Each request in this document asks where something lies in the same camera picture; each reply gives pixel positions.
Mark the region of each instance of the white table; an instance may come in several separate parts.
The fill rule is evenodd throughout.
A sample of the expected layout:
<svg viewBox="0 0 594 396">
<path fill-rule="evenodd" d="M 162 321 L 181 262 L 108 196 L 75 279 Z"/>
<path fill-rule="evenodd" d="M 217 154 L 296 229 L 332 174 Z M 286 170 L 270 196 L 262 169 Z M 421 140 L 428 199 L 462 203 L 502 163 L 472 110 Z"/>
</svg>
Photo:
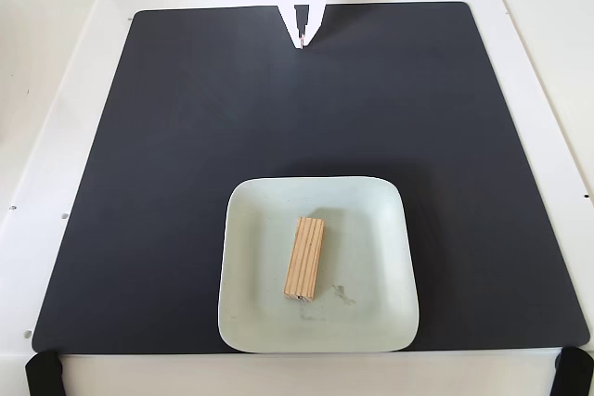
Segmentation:
<svg viewBox="0 0 594 396">
<path fill-rule="evenodd" d="M 594 199 L 594 2 L 504 2 Z"/>
<path fill-rule="evenodd" d="M 571 113 L 564 115 L 570 116 L 564 121 L 559 108 L 567 109 L 566 101 L 571 102 L 576 97 L 587 97 L 591 80 L 580 81 L 579 88 L 563 90 L 566 88 L 563 77 L 546 68 L 551 67 L 560 52 L 569 55 L 565 64 L 571 65 L 580 58 L 591 63 L 585 55 L 594 53 L 592 43 L 583 43 L 590 45 L 589 52 L 584 47 L 567 48 L 564 45 L 554 45 L 551 49 L 546 34 L 538 33 L 536 37 L 532 34 L 531 24 L 549 16 L 550 0 L 540 4 L 534 0 L 506 0 L 510 10 L 502 0 L 329 1 L 464 1 L 471 6 L 591 329 L 594 278 L 590 277 L 589 266 L 594 262 L 591 252 L 594 208 L 591 201 L 584 198 L 587 189 L 529 56 L 539 61 L 535 61 L 537 70 L 545 67 L 542 70 L 545 70 L 547 80 L 543 84 L 549 92 L 549 100 L 560 115 L 563 132 L 570 138 L 571 150 L 582 171 L 588 175 L 580 153 L 592 152 L 594 138 L 588 139 L 580 132 L 572 133 L 573 128 L 568 131 L 567 127 L 574 125 L 573 116 Z M 0 58 L 0 80 L 8 80 L 0 84 L 3 101 L 0 115 L 8 116 L 9 112 L 13 117 L 7 125 L 0 121 L 3 124 L 1 134 L 9 136 L 4 136 L 9 151 L 0 152 L 0 178 L 9 180 L 0 186 L 0 205 L 7 205 L 0 208 L 0 219 L 4 217 L 0 228 L 0 313 L 10 314 L 3 318 L 0 328 L 0 354 L 3 354 L 0 357 L 0 390 L 6 394 L 27 394 L 23 366 L 32 350 L 31 341 L 23 337 L 23 333 L 34 327 L 68 221 L 62 219 L 62 214 L 70 213 L 130 19 L 142 9 L 273 5 L 274 2 L 24 0 L 9 9 L 9 21 L 0 21 L 0 48 L 9 50 L 2 54 L 17 55 L 15 60 L 18 62 L 15 65 L 6 62 L 5 57 Z M 586 0 L 578 1 L 575 7 L 567 6 L 566 0 L 556 2 L 563 4 L 559 8 L 563 8 L 565 17 L 578 17 L 581 11 L 586 11 L 584 19 L 592 29 L 592 10 L 582 8 Z M 60 8 L 61 14 L 54 15 L 52 7 Z M 529 55 L 514 23 L 519 27 L 522 23 L 527 24 L 526 29 L 520 28 L 520 33 Z M 4 33 L 7 27 L 15 31 L 7 35 Z M 30 31 L 31 36 L 20 39 L 23 30 Z M 51 36 L 57 36 L 56 42 L 51 41 Z M 45 46 L 47 39 L 50 39 L 49 46 Z M 29 42 L 33 42 L 31 49 L 24 51 Z M 542 52 L 548 52 L 551 62 L 543 62 Z M 32 70 L 31 67 L 43 68 Z M 541 78 L 545 76 L 541 71 L 538 74 Z M 15 77 L 27 82 L 17 83 L 13 80 Z M 23 94 L 24 87 L 29 84 L 39 85 L 43 93 L 34 96 L 34 100 L 22 100 L 26 95 Z M 560 93 L 552 94 L 550 85 L 557 85 Z M 581 116 L 580 104 L 580 99 L 576 99 L 570 111 Z M 24 130 L 17 138 L 12 132 L 20 127 Z M 8 206 L 17 208 L 8 211 Z M 592 349 L 593 345 L 590 342 L 587 348 Z M 549 392 L 556 353 L 557 350 L 282 358 L 269 355 L 68 357 L 63 362 L 67 391 L 83 396 L 173 395 L 197 391 L 202 394 L 228 394 L 231 391 L 238 394 L 256 391 L 263 394 L 297 391 L 394 394 L 398 391 L 419 395 L 542 395 Z"/>
</svg>

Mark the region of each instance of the wood grain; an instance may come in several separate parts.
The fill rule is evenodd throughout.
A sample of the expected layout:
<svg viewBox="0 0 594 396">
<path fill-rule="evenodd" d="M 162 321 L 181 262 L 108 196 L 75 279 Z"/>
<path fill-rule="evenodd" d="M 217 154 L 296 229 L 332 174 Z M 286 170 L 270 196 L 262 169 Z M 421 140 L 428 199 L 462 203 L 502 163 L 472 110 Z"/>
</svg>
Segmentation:
<svg viewBox="0 0 594 396">
<path fill-rule="evenodd" d="M 324 235 L 324 220 L 299 217 L 285 282 L 285 295 L 312 301 L 316 288 L 317 265 Z"/>
</svg>

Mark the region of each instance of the black mat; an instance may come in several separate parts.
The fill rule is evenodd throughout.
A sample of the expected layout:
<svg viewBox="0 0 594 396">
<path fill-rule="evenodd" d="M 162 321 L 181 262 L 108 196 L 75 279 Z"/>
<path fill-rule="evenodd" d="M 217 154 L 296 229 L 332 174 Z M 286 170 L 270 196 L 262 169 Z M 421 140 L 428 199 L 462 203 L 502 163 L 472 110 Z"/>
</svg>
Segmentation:
<svg viewBox="0 0 594 396">
<path fill-rule="evenodd" d="M 231 192 L 332 175 L 400 190 L 411 350 L 588 341 L 471 12 L 440 3 L 329 6 L 304 51 L 275 7 L 137 14 L 34 348 L 233 351 L 217 326 Z"/>
</svg>

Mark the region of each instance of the black clip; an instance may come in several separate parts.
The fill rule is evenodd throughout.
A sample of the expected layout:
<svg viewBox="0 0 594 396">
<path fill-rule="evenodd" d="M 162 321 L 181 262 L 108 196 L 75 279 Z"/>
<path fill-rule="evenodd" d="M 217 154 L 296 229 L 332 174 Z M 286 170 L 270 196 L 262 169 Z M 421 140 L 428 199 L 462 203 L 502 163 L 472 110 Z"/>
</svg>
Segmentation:
<svg viewBox="0 0 594 396">
<path fill-rule="evenodd" d="M 555 379 L 550 396 L 588 396 L 594 373 L 594 360 L 575 347 L 563 348 L 555 360 Z"/>
<path fill-rule="evenodd" d="M 62 383 L 62 362 L 55 351 L 35 354 L 25 365 L 31 396 L 66 396 Z"/>
</svg>

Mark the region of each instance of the white plate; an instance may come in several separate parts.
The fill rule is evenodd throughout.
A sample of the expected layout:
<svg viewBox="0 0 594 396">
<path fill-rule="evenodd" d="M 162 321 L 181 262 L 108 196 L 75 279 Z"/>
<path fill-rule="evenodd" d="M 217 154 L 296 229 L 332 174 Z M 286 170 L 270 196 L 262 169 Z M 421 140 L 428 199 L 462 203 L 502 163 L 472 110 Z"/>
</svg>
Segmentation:
<svg viewBox="0 0 594 396">
<path fill-rule="evenodd" d="M 283 294 L 298 217 L 326 222 L 314 301 Z M 249 352 L 394 351 L 419 324 L 398 190 L 368 177 L 270 178 L 229 200 L 219 330 Z"/>
</svg>

